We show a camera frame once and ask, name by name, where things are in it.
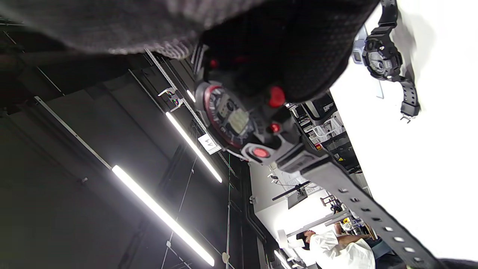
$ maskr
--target watch face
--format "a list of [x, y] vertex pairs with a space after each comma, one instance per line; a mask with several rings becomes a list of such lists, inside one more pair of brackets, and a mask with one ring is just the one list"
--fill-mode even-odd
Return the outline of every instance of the watch face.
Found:
[[385, 60], [378, 52], [370, 52], [367, 57], [369, 58], [370, 68], [377, 75], [384, 75], [387, 70], [392, 69], [391, 61]]
[[220, 86], [209, 86], [204, 94], [207, 117], [229, 144], [241, 148], [254, 132], [249, 113]]

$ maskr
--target gray fabric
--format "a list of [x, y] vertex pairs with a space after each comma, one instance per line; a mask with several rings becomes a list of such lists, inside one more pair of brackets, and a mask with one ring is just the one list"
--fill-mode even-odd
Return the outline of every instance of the gray fabric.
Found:
[[0, 12], [68, 46], [188, 56], [205, 29], [266, 0], [0, 0]]

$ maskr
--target fluorescent light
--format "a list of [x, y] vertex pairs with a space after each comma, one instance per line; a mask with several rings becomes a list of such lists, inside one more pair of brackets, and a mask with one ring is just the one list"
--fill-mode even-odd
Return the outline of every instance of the fluorescent light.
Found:
[[282, 255], [277, 252], [277, 250], [274, 250], [274, 254], [277, 256], [277, 258], [279, 258], [279, 260], [281, 260], [282, 266], [284, 266], [285, 269], [292, 269], [287, 263], [287, 261], [284, 259], [284, 257], [282, 257]]
[[196, 98], [194, 98], [194, 95], [189, 90], [187, 90], [187, 94], [189, 95], [189, 97], [191, 97], [193, 102], [196, 102]]
[[201, 258], [203, 258], [210, 266], [214, 266], [214, 259], [211, 255], [194, 240], [168, 213], [156, 203], [123, 169], [119, 166], [113, 167], [113, 172], [143, 203], [145, 203], [166, 225], [168, 225], [174, 233], [184, 240]]
[[177, 120], [171, 115], [171, 113], [166, 112], [166, 117], [171, 121], [173, 126], [178, 130], [179, 134], [186, 140], [186, 142], [189, 144], [189, 146], [196, 152], [197, 156], [203, 163], [206, 165], [206, 167], [211, 171], [212, 175], [219, 181], [222, 182], [221, 176], [216, 172], [214, 167], [212, 167], [211, 163], [206, 159], [206, 157], [203, 155], [201, 150], [194, 144], [194, 142], [191, 140], [191, 138], [186, 134], [186, 132], [183, 130], [183, 128], [179, 125]]

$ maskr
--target watch strap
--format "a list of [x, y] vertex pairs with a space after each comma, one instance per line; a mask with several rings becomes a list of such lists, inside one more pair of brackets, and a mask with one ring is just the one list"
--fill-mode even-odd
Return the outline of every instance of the watch strap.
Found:
[[398, 6], [396, 0], [380, 0], [382, 5], [382, 16], [379, 20], [379, 26], [391, 26], [392, 28], [397, 27], [398, 19]]
[[371, 226], [408, 266], [413, 269], [446, 268], [420, 241], [354, 183], [326, 150], [317, 151], [302, 143], [277, 160], [277, 165], [280, 170], [288, 173], [299, 170], [305, 179], [332, 193]]
[[401, 112], [408, 117], [415, 117], [420, 111], [420, 104], [418, 102], [417, 90], [415, 83], [408, 78], [400, 77], [398, 82], [403, 88], [403, 102]]

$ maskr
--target digital watch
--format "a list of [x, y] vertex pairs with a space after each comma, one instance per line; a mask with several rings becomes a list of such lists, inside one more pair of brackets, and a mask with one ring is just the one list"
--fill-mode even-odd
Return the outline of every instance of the digital watch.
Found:
[[287, 173], [300, 171], [307, 180], [332, 193], [380, 234], [400, 258], [415, 269], [446, 266], [400, 223], [355, 184], [325, 149], [317, 150], [301, 136], [280, 82], [250, 93], [250, 66], [238, 57], [215, 55], [201, 45], [193, 55], [197, 75], [196, 108], [209, 133], [222, 148], [250, 162]]
[[380, 0], [382, 16], [379, 26], [372, 30], [365, 40], [363, 61], [372, 77], [379, 80], [399, 82], [403, 88], [403, 102], [401, 106], [402, 119], [418, 115], [420, 104], [411, 78], [400, 75], [403, 64], [402, 55], [390, 39], [392, 30], [397, 27], [398, 7], [396, 0]]

